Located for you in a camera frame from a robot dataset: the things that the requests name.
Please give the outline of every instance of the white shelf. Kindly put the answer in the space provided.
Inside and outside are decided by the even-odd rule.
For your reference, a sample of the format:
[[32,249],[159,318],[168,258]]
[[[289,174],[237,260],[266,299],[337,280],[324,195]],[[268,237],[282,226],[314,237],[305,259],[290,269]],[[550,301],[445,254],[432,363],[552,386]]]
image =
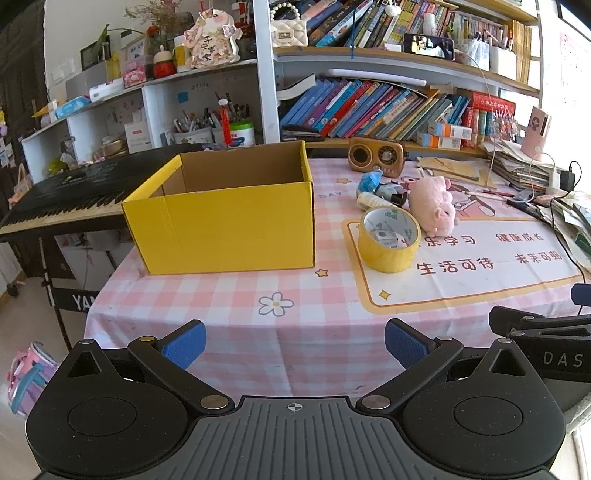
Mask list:
[[492,72],[481,71],[469,65],[453,61],[413,55],[410,53],[356,48],[351,58],[348,47],[281,47],[274,50],[279,64],[295,64],[301,75],[322,73],[329,68],[369,70],[372,72],[395,73],[426,80],[427,83],[451,83],[460,88],[486,92],[489,87],[500,88],[523,95],[539,97],[540,91],[523,83]]

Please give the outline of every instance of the yellow tape roll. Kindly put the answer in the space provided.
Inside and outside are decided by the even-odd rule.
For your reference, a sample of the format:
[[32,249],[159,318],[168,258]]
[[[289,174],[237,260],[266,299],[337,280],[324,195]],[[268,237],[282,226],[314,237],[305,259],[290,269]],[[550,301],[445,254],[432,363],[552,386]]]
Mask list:
[[415,218],[398,207],[368,210],[359,224],[358,248],[363,261],[382,273],[406,270],[421,241]]

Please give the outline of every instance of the wooden radio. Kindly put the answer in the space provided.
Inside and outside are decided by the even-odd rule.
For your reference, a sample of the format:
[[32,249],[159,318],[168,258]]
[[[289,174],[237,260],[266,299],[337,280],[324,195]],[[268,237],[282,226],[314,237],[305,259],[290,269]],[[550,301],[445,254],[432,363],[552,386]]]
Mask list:
[[385,177],[395,179],[404,167],[404,150],[396,142],[353,137],[349,140],[349,167],[364,173],[379,167]]

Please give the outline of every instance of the blue wrapped object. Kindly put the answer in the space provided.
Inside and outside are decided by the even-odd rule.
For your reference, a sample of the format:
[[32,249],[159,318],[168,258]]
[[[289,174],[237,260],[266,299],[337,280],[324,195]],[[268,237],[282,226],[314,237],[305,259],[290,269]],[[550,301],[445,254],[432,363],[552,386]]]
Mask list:
[[68,100],[66,103],[56,108],[56,118],[67,117],[88,104],[90,104],[90,100],[83,96]]
[[382,179],[384,174],[379,168],[364,173],[357,185],[358,192],[370,192],[373,193],[379,186],[379,181]]

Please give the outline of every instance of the white handbag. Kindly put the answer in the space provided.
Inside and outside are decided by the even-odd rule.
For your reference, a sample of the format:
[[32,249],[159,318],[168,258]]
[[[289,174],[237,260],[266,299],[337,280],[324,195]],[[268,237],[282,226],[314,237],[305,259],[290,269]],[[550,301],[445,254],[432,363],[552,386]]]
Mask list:
[[[291,8],[294,11],[295,18],[275,20],[275,13],[282,7]],[[274,47],[308,46],[306,20],[300,18],[297,8],[289,2],[278,3],[271,8],[271,41]]]

